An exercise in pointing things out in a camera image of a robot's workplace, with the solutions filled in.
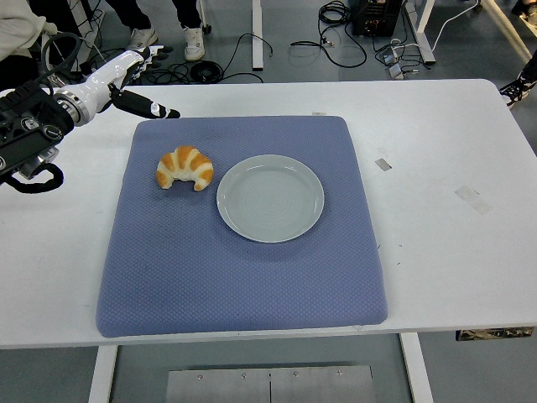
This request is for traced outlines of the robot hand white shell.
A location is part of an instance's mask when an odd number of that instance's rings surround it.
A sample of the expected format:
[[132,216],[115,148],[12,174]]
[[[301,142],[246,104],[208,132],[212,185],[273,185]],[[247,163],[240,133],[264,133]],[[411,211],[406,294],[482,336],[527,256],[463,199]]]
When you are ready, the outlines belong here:
[[166,59],[170,52],[163,45],[127,50],[92,73],[84,83],[74,86],[70,92],[81,102],[81,123],[89,123],[109,105],[141,118],[179,118],[178,111],[125,89],[154,61]]

